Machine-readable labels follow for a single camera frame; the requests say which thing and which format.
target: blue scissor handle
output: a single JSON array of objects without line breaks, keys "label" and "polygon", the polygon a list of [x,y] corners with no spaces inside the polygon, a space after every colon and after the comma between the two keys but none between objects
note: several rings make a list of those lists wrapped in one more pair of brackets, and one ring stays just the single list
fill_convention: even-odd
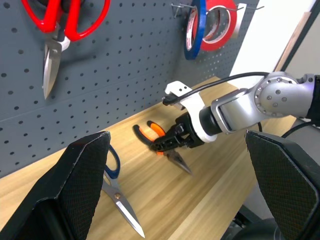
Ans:
[{"label": "blue scissor handle", "polygon": [[108,165],[106,164],[105,165],[105,171],[106,171],[106,173],[109,175],[109,177],[111,179],[116,179],[119,176],[119,173],[120,173],[120,158],[119,158],[116,150],[111,145],[109,145],[109,150],[112,153],[112,155],[113,155],[113,157],[114,157],[114,159],[116,161],[116,170],[111,170],[108,167]]}]

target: black cable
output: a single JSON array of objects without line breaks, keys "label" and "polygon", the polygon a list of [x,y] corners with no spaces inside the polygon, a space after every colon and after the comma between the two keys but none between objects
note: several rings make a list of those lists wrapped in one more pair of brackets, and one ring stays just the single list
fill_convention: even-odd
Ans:
[{"label": "black cable", "polygon": [[286,138],[288,137],[290,134],[292,134],[293,132],[299,130],[299,129],[302,129],[306,126],[309,126],[309,125],[320,125],[320,121],[308,121],[308,122],[304,122],[304,123],[301,123],[299,124],[298,126],[295,126],[293,128],[291,128],[289,131],[287,131],[285,134],[282,135],[282,138]]},{"label": "black cable", "polygon": [[262,131],[262,125],[261,125],[261,122],[258,122],[258,127],[259,127],[259,132],[261,132],[261,133],[262,133],[263,131]]},{"label": "black cable", "polygon": [[195,93],[198,93],[204,89],[207,89],[207,88],[211,88],[213,86],[216,86],[216,85],[219,85],[219,84],[223,84],[225,82],[228,82],[228,81],[231,81],[231,80],[234,80],[234,79],[239,79],[239,78],[244,78],[244,77],[251,77],[251,76],[263,76],[263,77],[266,77],[267,75],[269,75],[268,72],[264,72],[264,71],[254,71],[254,72],[246,72],[246,73],[241,73],[241,74],[237,74],[237,75],[233,75],[233,76],[228,76],[228,77],[225,77],[225,78],[222,78],[218,81],[214,81],[214,82],[210,82],[210,83],[207,83],[205,85],[202,85],[200,87],[197,87],[196,89],[194,90],[191,90],[181,96],[178,96],[176,98],[173,98],[173,99],[163,99],[162,103],[166,106],[168,105],[171,105],[171,104],[176,104],[178,102],[180,102],[181,100],[187,98],[187,97],[190,97],[192,94],[195,94]]}]

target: orange plier handle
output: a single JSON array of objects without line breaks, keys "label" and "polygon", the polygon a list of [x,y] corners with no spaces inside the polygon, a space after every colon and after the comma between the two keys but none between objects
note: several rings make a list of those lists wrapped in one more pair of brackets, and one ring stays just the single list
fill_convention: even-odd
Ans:
[{"label": "orange plier handle", "polygon": [[[158,134],[159,137],[163,137],[166,135],[165,130],[161,126],[159,126],[157,123],[153,121],[147,121],[146,124],[148,125],[149,128],[151,128],[156,134]],[[133,132],[136,135],[136,137],[145,145],[148,147],[151,146],[151,144],[154,142],[154,138],[148,136],[139,125],[134,125],[133,126]],[[163,155],[163,152],[157,152],[158,155]]]}]

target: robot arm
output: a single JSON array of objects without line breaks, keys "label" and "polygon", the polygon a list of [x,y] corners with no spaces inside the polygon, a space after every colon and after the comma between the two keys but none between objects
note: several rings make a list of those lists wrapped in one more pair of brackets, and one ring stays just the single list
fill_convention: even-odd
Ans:
[{"label": "robot arm", "polygon": [[[167,98],[180,97],[191,88],[182,82],[169,83]],[[187,146],[194,148],[216,140],[217,134],[246,129],[270,118],[293,115],[320,119],[320,76],[305,74],[295,79],[285,72],[272,72],[250,89],[241,88],[214,100],[206,107],[199,93],[175,104],[187,113],[178,117],[166,136],[154,141],[156,151]]]}]

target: scissors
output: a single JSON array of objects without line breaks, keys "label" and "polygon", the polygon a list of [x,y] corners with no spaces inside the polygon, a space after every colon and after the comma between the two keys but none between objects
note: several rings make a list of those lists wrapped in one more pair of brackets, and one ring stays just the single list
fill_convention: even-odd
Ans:
[{"label": "scissors", "polygon": [[140,234],[143,238],[145,237],[144,231],[140,226],[138,218],[130,206],[130,203],[120,190],[117,178],[120,173],[120,159],[115,149],[110,145],[109,151],[112,153],[116,161],[116,169],[111,170],[107,165],[105,165],[104,175],[109,180],[110,185],[103,179],[102,190],[108,194],[108,196],[113,200],[115,206],[118,208],[122,216],[127,220],[127,222]]},{"label": "scissors", "polygon": [[[43,69],[43,94],[44,99],[47,99],[57,78],[61,53],[69,47],[70,41],[81,40],[93,33],[99,27],[108,13],[111,0],[104,1],[104,6],[100,16],[92,26],[80,33],[77,32],[77,25],[80,8],[84,3],[84,0],[38,0],[38,2],[46,6],[43,19],[39,19],[36,16],[29,5],[28,0],[21,1],[35,25],[43,33],[49,34],[44,45]],[[68,13],[68,19],[64,29],[64,40],[60,42],[58,41],[58,31],[60,28],[59,22],[64,13]]]},{"label": "scissors", "polygon": [[[159,137],[163,137],[166,135],[165,130],[161,126],[159,126],[157,123],[153,121],[147,121],[146,124],[149,128],[151,128],[153,131],[155,131],[156,134],[158,134]],[[151,146],[154,139],[152,137],[149,137],[141,128],[139,125],[133,126],[133,132],[135,133],[136,137],[145,145],[148,147]],[[164,155],[168,158],[170,162],[177,165],[184,171],[186,171],[188,174],[193,176],[193,173],[191,169],[188,167],[182,156],[174,149],[168,150],[168,151],[157,151],[157,155]]]}]

